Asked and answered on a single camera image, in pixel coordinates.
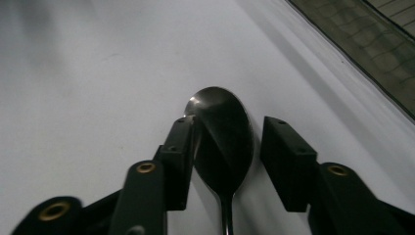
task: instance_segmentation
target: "white backdrop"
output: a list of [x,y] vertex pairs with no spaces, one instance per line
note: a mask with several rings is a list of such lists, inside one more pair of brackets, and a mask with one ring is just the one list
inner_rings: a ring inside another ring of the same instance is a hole
[[[86,206],[153,157],[189,98],[234,92],[261,136],[287,121],[319,162],[353,168],[415,212],[415,127],[282,0],[0,2],[0,233],[37,204]],[[255,156],[234,201],[235,234],[310,234]],[[194,171],[168,234],[219,234],[218,203]]]

